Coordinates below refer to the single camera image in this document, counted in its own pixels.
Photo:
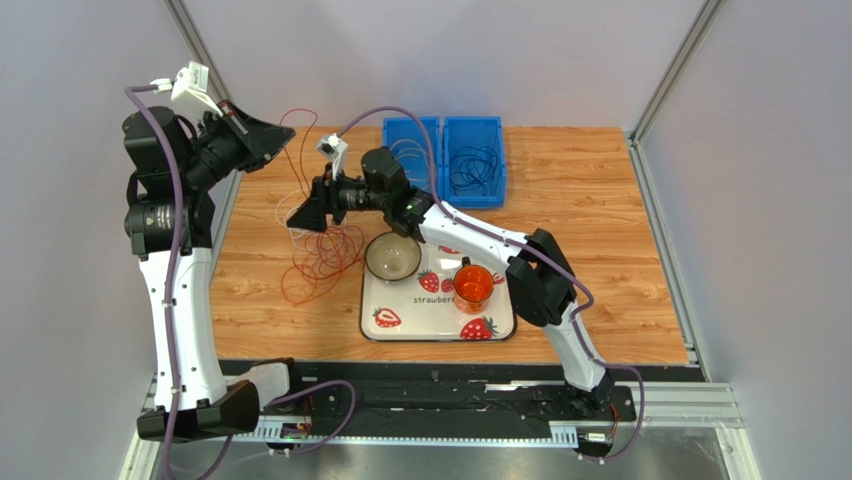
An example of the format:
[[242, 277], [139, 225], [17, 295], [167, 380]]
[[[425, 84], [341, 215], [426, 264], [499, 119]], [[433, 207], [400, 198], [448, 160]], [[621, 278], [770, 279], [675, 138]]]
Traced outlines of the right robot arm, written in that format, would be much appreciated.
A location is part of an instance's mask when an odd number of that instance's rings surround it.
[[330, 162], [313, 179], [308, 198], [287, 220], [288, 227], [323, 232], [350, 211], [380, 211], [391, 230], [403, 237], [472, 256], [506, 280], [514, 313], [543, 329], [566, 383], [578, 390], [580, 401], [594, 410], [609, 404], [614, 381], [592, 350], [576, 304], [583, 288], [550, 232], [504, 230], [452, 208], [413, 186], [387, 147], [362, 156], [358, 178], [344, 173], [342, 146], [323, 142], [318, 150]]

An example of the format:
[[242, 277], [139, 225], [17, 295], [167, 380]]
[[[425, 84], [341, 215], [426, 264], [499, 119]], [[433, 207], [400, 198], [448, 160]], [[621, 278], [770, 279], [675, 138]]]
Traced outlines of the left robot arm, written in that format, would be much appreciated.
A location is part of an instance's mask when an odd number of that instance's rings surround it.
[[292, 128], [221, 102], [192, 124], [157, 106], [122, 125], [134, 164], [124, 228], [152, 308], [158, 379], [153, 407], [137, 421], [144, 440], [190, 442], [253, 431], [264, 407], [286, 394], [293, 363], [264, 361], [234, 380], [213, 339], [213, 186], [233, 171], [264, 168]]

